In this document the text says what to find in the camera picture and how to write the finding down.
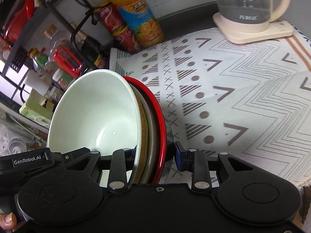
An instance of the tablecloth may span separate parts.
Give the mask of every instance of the tablecloth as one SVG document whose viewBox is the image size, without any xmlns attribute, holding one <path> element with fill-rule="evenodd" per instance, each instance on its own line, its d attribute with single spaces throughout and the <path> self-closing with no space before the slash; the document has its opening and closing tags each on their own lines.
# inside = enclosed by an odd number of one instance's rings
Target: tablecloth
<svg viewBox="0 0 311 233">
<path fill-rule="evenodd" d="M 153 92 L 185 149 L 229 152 L 298 188 L 311 183 L 311 47 L 299 31 L 237 45 L 206 29 L 135 55 L 113 49 L 110 69 Z M 191 183 L 175 164 L 165 171 L 166 183 Z"/>
</svg>

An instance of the hand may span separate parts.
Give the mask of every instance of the hand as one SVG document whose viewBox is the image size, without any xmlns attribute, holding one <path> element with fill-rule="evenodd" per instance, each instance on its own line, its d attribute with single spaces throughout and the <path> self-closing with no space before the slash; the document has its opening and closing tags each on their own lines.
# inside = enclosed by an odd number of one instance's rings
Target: hand
<svg viewBox="0 0 311 233">
<path fill-rule="evenodd" d="M 0 227 L 4 230 L 12 230 L 16 228 L 16 217 L 13 213 L 8 215 L 0 214 Z"/>
</svg>

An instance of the green box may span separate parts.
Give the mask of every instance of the green box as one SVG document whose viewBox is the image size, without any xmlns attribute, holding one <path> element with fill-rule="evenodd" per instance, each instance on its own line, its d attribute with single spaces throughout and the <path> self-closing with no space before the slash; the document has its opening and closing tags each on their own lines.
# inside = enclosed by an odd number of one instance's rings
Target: green box
<svg viewBox="0 0 311 233">
<path fill-rule="evenodd" d="M 45 128 L 49 128 L 53 116 L 53 108 L 53 103 L 32 89 L 29 98 L 20 108 L 19 112 L 21 115 L 29 118 L 35 123 L 38 123 Z"/>
</svg>

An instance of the kettle base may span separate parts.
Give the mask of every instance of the kettle base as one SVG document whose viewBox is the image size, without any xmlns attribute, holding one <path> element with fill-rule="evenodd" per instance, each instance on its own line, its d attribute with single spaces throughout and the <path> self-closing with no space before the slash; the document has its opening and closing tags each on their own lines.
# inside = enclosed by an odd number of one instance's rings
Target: kettle base
<svg viewBox="0 0 311 233">
<path fill-rule="evenodd" d="M 235 44 L 246 44 L 260 40 L 267 40 L 278 37 L 288 37 L 293 35 L 293 27 L 282 17 L 270 23 L 267 30 L 256 33 L 246 33 L 233 30 L 230 25 L 223 20 L 220 12 L 213 16 L 214 23 L 225 35 L 225 37 Z"/>
</svg>

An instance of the glass kettle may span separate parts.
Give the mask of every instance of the glass kettle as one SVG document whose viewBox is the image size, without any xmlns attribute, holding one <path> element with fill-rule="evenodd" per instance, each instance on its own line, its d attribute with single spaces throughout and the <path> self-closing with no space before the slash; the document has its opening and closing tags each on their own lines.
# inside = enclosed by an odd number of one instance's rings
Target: glass kettle
<svg viewBox="0 0 311 233">
<path fill-rule="evenodd" d="M 230 27 L 242 32 L 260 32 L 285 13 L 290 0 L 281 0 L 274 11 L 273 0 L 218 0 L 217 4 L 222 17 L 235 22 Z"/>
</svg>

